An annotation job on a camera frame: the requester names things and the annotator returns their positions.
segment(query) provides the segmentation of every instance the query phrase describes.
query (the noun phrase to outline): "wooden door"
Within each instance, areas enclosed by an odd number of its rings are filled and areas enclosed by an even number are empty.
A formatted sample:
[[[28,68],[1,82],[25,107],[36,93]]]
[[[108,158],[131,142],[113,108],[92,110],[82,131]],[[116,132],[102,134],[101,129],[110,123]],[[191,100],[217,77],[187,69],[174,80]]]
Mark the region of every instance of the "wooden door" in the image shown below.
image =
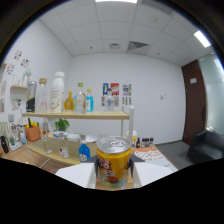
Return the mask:
[[[182,141],[190,145],[192,136],[205,129],[206,93],[197,60],[182,67],[186,91],[186,118]]]

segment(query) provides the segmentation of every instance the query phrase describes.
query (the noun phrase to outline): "wooden shelf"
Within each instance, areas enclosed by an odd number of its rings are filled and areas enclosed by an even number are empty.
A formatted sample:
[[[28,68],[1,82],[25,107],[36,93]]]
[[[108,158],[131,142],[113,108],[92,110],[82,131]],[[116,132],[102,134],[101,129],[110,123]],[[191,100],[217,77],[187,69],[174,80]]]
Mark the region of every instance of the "wooden shelf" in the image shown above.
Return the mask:
[[[45,117],[45,118],[64,118],[64,119],[97,119],[97,120],[129,120],[130,116],[128,113],[123,111],[104,112],[104,111],[93,111],[86,112],[86,114],[74,114],[73,112],[63,113],[23,113],[25,117]]]
[[[19,85],[12,85],[10,88],[11,89],[27,89],[26,86],[19,86]]]
[[[65,163],[67,165],[81,164],[81,162],[79,160],[79,153],[78,153],[78,148],[80,146],[80,142],[67,141],[68,150],[69,150],[69,157],[66,158],[66,159],[62,159],[60,154],[59,154],[59,151],[58,151],[59,139],[49,138],[49,140],[50,140],[50,144],[51,144],[51,147],[52,147],[52,153],[50,153],[50,154],[46,154],[44,152],[41,139],[33,142],[32,144],[29,144],[29,148],[32,151],[37,152],[37,153],[39,153],[43,156],[46,156],[49,159],[55,160],[57,162]],[[90,156],[91,157],[95,156],[96,155],[96,148],[97,148],[96,143],[86,143],[86,145],[90,149]]]

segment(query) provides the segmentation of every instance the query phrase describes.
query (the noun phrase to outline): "yellow bottle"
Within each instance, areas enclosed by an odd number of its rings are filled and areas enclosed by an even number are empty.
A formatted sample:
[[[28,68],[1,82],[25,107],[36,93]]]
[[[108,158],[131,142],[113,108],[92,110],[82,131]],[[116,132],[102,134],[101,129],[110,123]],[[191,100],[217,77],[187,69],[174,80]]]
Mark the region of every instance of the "yellow bottle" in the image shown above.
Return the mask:
[[[65,111],[73,112],[75,109],[74,99],[72,97],[72,91],[68,91],[68,98],[64,102]]]

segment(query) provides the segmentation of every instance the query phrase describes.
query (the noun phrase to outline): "plastic bottle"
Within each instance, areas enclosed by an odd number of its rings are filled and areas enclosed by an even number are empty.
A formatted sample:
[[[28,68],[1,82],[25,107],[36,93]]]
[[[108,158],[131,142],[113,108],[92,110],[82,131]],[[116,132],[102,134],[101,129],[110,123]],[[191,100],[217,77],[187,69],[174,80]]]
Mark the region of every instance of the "plastic bottle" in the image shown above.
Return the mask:
[[[86,96],[86,112],[93,111],[93,96],[91,95],[91,89],[87,89],[87,96]]]
[[[78,93],[75,95],[75,113],[84,114],[86,113],[86,95],[83,92],[83,83],[78,83]]]
[[[107,89],[107,96],[104,99],[104,108],[106,112],[113,112],[114,111],[114,98],[111,94],[111,88]]]
[[[74,111],[74,99],[72,97],[72,91],[68,91],[68,98],[64,102],[65,111],[73,112]]]
[[[90,149],[89,147],[86,145],[86,141],[85,140],[80,140],[80,147],[79,147],[79,159],[80,162],[84,162],[87,159],[90,158]]]
[[[35,99],[35,112],[36,113],[46,113],[47,112],[47,79],[39,79],[39,86],[36,90],[36,99]]]
[[[59,133],[59,143],[58,143],[58,149],[59,154],[62,159],[66,159],[69,157],[69,151],[68,151],[68,144],[67,142],[62,138],[64,135],[64,132]]]
[[[51,144],[50,144],[50,141],[46,135],[46,131],[42,131],[42,145],[43,145],[43,148],[44,148],[44,152],[49,154],[49,153],[52,153],[52,149],[51,149]]]
[[[56,72],[50,93],[50,109],[52,113],[64,111],[64,76],[63,72]]]

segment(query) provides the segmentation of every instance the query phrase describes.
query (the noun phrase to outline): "box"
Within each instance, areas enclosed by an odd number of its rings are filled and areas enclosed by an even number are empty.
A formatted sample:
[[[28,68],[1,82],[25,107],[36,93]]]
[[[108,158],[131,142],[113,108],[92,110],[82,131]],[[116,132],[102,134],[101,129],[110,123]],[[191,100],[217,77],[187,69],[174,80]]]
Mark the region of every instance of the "box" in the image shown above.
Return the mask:
[[[34,142],[38,139],[40,139],[40,128],[39,126],[37,127],[32,127],[32,128],[26,128],[26,138],[27,140]]]

